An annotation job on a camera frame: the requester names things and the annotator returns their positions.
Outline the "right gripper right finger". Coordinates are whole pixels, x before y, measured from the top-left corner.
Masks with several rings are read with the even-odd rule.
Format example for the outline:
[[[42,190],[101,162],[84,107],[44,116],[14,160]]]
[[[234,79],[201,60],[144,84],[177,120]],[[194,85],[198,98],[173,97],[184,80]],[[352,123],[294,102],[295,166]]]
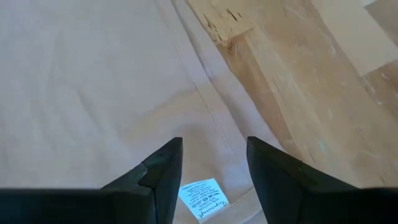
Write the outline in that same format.
[[[255,136],[247,139],[246,156],[268,223],[300,223],[302,203],[310,192],[355,189]]]

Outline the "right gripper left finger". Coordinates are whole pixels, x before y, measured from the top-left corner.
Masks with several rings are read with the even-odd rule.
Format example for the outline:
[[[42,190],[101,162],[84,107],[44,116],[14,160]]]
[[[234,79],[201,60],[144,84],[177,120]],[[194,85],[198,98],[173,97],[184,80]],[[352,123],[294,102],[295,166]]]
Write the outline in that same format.
[[[105,185],[116,223],[172,223],[182,178],[183,139],[173,138],[139,165]]]

